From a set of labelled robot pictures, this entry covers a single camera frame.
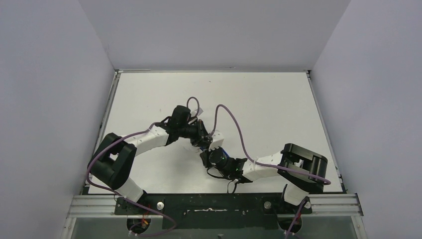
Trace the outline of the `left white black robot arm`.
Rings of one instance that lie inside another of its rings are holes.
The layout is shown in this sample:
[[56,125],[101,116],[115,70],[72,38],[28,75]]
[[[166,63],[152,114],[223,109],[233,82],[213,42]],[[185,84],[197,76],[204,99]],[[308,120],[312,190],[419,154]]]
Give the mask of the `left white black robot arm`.
[[87,166],[87,174],[104,183],[103,188],[128,199],[127,205],[140,213],[147,207],[145,191],[130,178],[135,157],[154,148],[187,138],[192,146],[208,148],[212,143],[202,120],[186,106],[178,105],[171,116],[154,122],[145,131],[119,136],[107,134]]

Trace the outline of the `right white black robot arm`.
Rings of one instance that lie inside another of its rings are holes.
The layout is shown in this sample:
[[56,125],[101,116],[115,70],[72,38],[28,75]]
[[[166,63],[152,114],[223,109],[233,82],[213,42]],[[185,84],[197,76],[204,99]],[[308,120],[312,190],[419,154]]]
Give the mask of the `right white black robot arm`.
[[254,160],[229,157],[221,147],[202,149],[200,158],[206,169],[219,172],[218,179],[235,184],[252,183],[261,178],[280,176],[287,185],[280,198],[280,206],[291,213],[309,194],[320,194],[329,182],[326,179],[328,160],[313,151],[293,143],[272,155]]

